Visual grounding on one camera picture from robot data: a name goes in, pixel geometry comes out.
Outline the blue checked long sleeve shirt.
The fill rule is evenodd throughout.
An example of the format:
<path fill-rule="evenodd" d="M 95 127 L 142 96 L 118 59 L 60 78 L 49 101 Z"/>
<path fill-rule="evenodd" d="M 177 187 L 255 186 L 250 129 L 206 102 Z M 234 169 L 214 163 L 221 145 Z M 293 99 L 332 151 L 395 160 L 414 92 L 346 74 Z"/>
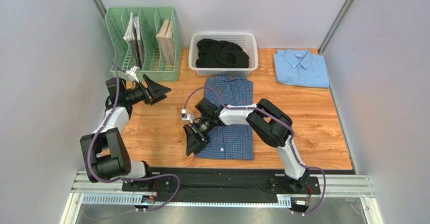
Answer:
<path fill-rule="evenodd" d="M 249 106 L 253 100 L 253 83 L 246 77 L 214 76 L 204 84 L 204 97 L 216 106 Z M 252 128 L 246 123 L 244 110 L 222 110 L 222 123 L 208 133 L 209 143 L 197 158 L 253 160 Z"/>

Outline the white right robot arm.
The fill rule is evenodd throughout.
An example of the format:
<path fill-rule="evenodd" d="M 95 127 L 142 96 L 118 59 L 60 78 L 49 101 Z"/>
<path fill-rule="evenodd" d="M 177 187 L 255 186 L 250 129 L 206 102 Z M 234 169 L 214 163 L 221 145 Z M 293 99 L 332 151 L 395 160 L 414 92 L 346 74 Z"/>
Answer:
<path fill-rule="evenodd" d="M 196 105 L 201 118 L 195 122 L 192 114 L 181 111 L 181 120 L 186 121 L 183 129 L 186 134 L 186 155 L 201 152 L 209 143 L 209 132 L 215 127 L 247 125 L 268 146 L 278 153 L 284 167 L 288 183 L 297 189 L 304 189 L 310 177 L 297 153 L 293 140 L 292 120 L 268 99 L 245 106 L 216 106 L 203 98 Z"/>

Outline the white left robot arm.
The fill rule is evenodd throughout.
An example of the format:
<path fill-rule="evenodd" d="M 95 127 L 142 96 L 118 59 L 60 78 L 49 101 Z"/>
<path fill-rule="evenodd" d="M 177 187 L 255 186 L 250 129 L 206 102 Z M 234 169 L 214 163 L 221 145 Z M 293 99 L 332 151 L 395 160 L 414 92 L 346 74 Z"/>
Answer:
<path fill-rule="evenodd" d="M 133 105 L 140 102 L 153 105 L 164 100 L 171 89 L 152 81 L 147 75 L 143 79 L 144 84 L 136 82 L 129 89 L 125 79 L 114 77 L 106 81 L 109 96 L 105 102 L 102 124 L 80 139 L 89 181 L 111 183 L 119 179 L 131 181 L 149 176 L 146 162 L 130 159 L 121 132 L 131 117 Z"/>

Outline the green plastic file organizer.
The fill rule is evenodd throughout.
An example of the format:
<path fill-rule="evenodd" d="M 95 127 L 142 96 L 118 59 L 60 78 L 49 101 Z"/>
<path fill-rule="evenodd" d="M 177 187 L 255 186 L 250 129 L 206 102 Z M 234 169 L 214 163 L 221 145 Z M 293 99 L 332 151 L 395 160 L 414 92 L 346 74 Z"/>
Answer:
<path fill-rule="evenodd" d="M 182 42 L 174 7 L 110 7 L 107 10 L 104 20 L 115 51 L 119 76 L 128 79 L 124 72 L 137 65 L 127 42 L 123 39 L 131 16 L 139 18 L 141 44 L 144 50 L 144 61 L 138 72 L 138 79 L 142 80 L 142 75 L 146 74 L 156 82 L 178 81 Z M 165 61 L 156 39 L 165 20 L 173 23 L 175 59 L 171 63 Z"/>

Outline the tan book in organizer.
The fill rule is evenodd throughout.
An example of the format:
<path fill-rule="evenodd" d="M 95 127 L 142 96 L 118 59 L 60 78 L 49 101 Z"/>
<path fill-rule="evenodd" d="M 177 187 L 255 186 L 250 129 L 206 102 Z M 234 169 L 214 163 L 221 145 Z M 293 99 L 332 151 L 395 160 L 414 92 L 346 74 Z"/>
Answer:
<path fill-rule="evenodd" d="M 175 46 L 173 39 L 173 22 L 164 20 L 161 29 L 156 35 L 160 51 L 167 64 L 173 64 L 175 61 Z"/>

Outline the white papers in organizer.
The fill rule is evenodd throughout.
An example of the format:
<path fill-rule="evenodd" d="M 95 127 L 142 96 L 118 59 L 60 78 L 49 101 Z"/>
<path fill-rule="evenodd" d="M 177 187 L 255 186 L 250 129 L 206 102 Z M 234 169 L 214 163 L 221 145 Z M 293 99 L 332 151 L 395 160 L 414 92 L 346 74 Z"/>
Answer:
<path fill-rule="evenodd" d="M 130 14 L 128 26 L 123 39 L 127 42 L 131 54 L 134 58 L 135 65 L 143 69 L 145 52 L 141 37 L 141 30 L 139 25 L 139 17 L 135 16 L 133 12 Z"/>

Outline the white plastic basket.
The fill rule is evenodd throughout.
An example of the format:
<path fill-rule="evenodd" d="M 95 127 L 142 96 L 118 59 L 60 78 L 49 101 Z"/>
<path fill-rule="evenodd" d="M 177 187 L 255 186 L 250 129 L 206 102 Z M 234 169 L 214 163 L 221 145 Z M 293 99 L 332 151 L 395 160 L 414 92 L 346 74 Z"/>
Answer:
<path fill-rule="evenodd" d="M 224 40 L 239 45 L 243 51 L 249 56 L 248 68 L 198 68 L 196 61 L 198 59 L 197 43 L 202 39 Z M 256 38 L 249 32 L 227 32 L 227 31 L 206 31 L 197 32 L 191 36 L 190 48 L 188 54 L 188 66 L 198 76 L 239 76 L 247 77 L 251 72 L 258 68 L 258 50 Z"/>

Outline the black garment in basket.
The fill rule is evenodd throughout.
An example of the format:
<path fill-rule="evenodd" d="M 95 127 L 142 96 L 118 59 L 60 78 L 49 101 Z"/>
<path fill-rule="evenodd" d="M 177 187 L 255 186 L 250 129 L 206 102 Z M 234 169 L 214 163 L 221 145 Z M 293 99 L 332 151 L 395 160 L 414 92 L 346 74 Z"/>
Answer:
<path fill-rule="evenodd" d="M 197 43 L 197 68 L 244 69 L 249 56 L 236 43 L 225 40 L 202 39 Z"/>

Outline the folded light blue shirt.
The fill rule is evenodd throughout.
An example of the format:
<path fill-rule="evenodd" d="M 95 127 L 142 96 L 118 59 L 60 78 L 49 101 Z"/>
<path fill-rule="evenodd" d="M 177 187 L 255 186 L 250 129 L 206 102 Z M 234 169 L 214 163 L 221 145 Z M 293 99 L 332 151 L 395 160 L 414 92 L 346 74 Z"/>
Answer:
<path fill-rule="evenodd" d="M 274 54 L 275 80 L 284 85 L 329 88 L 325 59 L 309 50 L 278 49 Z"/>

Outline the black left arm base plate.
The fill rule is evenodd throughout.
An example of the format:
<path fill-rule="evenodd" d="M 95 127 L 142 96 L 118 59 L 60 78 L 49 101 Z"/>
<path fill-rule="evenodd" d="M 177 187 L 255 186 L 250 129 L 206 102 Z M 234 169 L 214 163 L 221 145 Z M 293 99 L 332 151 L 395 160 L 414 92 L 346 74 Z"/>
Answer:
<path fill-rule="evenodd" d="M 177 181 L 173 174 L 161 174 L 149 177 L 149 180 L 131 179 L 124 181 L 122 191 L 125 192 L 162 192 L 167 193 L 174 191 L 173 185 Z"/>

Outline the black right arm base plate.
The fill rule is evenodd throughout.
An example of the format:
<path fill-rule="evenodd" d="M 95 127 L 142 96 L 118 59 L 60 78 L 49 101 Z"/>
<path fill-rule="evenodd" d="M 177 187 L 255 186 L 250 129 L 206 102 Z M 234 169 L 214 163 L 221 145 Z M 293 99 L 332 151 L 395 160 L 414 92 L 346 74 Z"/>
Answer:
<path fill-rule="evenodd" d="M 321 194 L 322 190 L 317 177 L 306 177 L 304 181 L 287 176 L 271 175 L 267 183 L 274 194 Z"/>

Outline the aluminium rail frame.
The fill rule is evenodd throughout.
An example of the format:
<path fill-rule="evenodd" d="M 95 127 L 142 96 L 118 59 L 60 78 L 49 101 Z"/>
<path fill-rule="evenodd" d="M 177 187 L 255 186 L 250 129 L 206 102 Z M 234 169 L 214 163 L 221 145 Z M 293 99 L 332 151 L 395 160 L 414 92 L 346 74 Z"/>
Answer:
<path fill-rule="evenodd" d="M 75 223 L 83 203 L 125 204 L 130 206 L 128 214 L 166 206 L 207 206 L 282 208 L 295 216 L 308 216 L 318 211 L 326 198 L 374 196 L 366 176 L 334 175 L 307 166 L 296 149 L 291 118 L 265 98 L 243 106 L 216 105 L 203 98 L 196 105 L 199 122 L 182 111 L 186 154 L 204 150 L 214 128 L 249 126 L 277 152 L 282 169 L 151 169 L 145 161 L 130 160 L 121 130 L 133 104 L 158 102 L 169 89 L 149 83 L 137 93 L 136 89 L 125 89 L 118 78 L 106 84 L 110 93 L 106 114 L 111 124 L 101 125 L 81 139 L 86 171 L 76 175 L 78 190 L 70 194 L 62 223 Z"/>

